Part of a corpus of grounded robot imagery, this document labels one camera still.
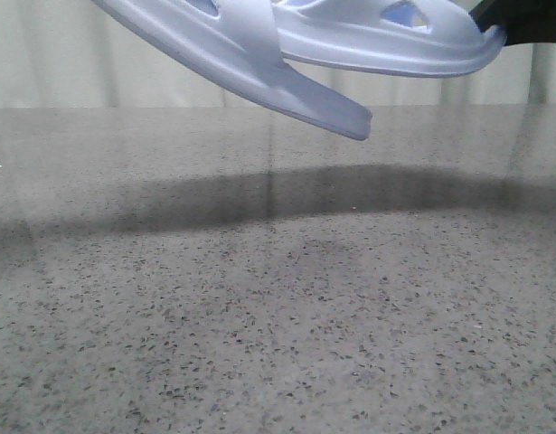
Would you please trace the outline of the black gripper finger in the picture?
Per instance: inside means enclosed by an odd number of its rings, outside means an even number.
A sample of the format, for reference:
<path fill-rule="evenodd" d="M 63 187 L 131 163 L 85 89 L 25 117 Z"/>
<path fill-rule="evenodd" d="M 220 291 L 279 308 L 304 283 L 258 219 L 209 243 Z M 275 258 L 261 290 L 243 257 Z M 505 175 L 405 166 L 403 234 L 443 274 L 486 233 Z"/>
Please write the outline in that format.
<path fill-rule="evenodd" d="M 469 14 L 489 45 L 556 43 L 556 0 L 481 1 Z"/>

